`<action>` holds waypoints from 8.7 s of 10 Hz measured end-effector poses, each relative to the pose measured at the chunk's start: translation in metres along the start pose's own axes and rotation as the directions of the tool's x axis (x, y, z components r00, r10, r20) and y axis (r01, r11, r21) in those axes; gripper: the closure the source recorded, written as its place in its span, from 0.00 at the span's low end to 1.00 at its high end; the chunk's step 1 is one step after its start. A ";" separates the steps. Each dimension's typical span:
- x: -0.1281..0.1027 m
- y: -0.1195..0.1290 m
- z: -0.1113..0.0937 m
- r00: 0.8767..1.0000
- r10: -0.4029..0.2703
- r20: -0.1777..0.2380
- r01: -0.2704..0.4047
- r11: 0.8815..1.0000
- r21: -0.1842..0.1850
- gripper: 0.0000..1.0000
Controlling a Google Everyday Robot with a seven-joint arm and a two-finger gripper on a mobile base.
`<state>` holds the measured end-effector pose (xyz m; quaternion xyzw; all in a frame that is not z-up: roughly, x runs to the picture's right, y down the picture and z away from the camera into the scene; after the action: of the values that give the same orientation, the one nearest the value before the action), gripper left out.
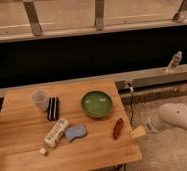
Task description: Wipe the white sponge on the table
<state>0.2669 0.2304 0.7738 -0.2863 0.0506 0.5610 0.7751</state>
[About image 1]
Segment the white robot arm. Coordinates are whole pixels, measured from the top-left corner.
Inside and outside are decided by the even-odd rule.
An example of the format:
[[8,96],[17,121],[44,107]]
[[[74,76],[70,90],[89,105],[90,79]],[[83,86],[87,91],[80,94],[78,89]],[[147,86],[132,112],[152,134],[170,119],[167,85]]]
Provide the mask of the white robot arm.
[[148,117],[145,125],[140,125],[131,132],[131,136],[136,139],[148,132],[159,133],[172,127],[187,130],[187,103],[162,104],[155,114]]

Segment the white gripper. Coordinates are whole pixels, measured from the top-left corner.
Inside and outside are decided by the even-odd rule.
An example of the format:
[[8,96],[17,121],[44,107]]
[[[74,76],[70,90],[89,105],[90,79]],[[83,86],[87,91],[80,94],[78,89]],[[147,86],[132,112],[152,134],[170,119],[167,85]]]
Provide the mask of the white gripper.
[[[150,132],[158,132],[158,129],[155,127],[155,125],[152,122],[152,117],[149,117],[147,119],[147,128]],[[131,137],[133,139],[136,139],[136,138],[139,138],[145,135],[146,135],[146,129],[144,126],[138,126],[136,129],[134,129],[131,132]]]

